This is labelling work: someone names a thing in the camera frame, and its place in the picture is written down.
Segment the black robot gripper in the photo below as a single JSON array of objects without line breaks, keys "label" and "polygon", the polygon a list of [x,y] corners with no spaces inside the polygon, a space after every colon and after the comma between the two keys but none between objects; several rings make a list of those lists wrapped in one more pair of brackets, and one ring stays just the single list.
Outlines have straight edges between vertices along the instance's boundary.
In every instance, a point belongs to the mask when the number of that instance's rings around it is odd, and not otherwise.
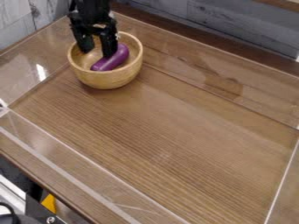
[{"label": "black robot gripper", "polygon": [[117,51],[117,21],[109,0],[71,0],[68,18],[81,52],[95,48],[92,35],[99,35],[103,56],[109,58]]}]

